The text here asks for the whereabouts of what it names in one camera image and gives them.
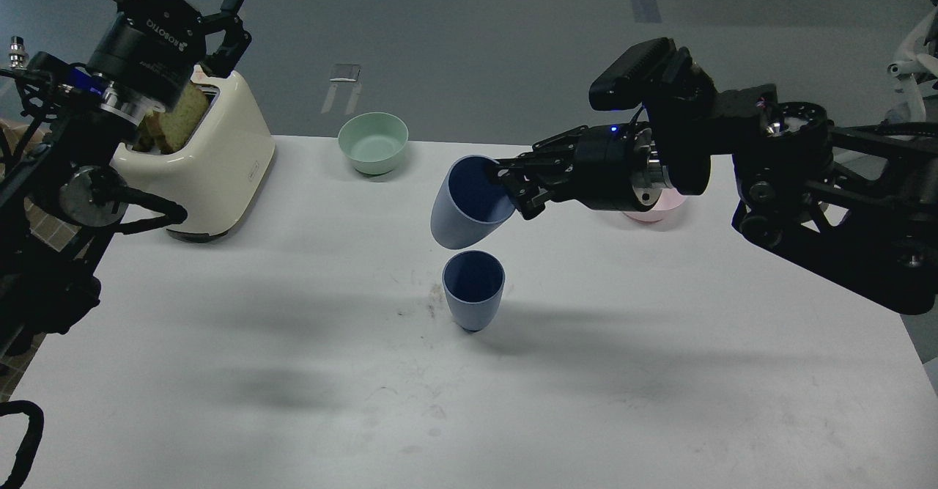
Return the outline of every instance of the pink bowl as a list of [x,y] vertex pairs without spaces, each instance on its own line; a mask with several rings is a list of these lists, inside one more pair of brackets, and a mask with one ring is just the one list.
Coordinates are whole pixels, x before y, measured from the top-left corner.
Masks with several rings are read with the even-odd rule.
[[674,209],[683,204],[684,199],[687,199],[687,196],[678,192],[676,189],[666,188],[664,191],[661,191],[660,198],[657,199],[657,203],[651,207],[650,211],[627,211],[623,212],[622,214],[629,216],[629,218],[634,219],[634,221],[654,223],[656,221],[662,221],[664,218],[667,218],[667,215],[671,214]]

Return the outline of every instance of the plastic cup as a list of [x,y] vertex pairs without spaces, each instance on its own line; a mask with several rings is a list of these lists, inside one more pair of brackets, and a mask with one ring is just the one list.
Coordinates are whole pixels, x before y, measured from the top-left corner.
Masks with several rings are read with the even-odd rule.
[[429,217],[429,229],[441,246],[467,248],[515,212],[505,188],[486,178],[485,167],[490,164],[495,161],[486,156],[466,155],[446,172]]
[[505,269],[488,252],[460,252],[443,268],[446,303],[456,324],[466,331],[479,331],[492,322],[503,289]]

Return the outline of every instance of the cup being held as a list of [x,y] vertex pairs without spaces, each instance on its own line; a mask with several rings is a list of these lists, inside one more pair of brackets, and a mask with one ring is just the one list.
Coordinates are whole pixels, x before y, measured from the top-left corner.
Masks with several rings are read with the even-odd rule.
[[467,248],[512,217],[515,207],[505,188],[485,175],[493,164],[495,159],[466,155],[446,172],[429,217],[429,229],[441,246]]

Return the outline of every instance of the green bowl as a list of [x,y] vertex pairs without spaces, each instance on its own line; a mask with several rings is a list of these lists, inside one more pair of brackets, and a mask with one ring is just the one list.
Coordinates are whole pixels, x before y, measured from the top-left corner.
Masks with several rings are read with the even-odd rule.
[[352,118],[339,130],[339,148],[356,171],[379,175],[391,172],[405,158],[407,125],[391,114],[372,112]]

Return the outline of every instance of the bread slice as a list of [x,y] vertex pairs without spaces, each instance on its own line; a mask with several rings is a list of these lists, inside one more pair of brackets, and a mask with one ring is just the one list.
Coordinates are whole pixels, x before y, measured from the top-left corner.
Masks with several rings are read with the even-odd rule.
[[186,84],[173,111],[167,111],[165,114],[151,112],[144,116],[138,128],[141,138],[134,149],[147,151],[148,141],[152,139],[163,154],[182,150],[195,128],[198,128],[206,111],[208,97],[192,82]]

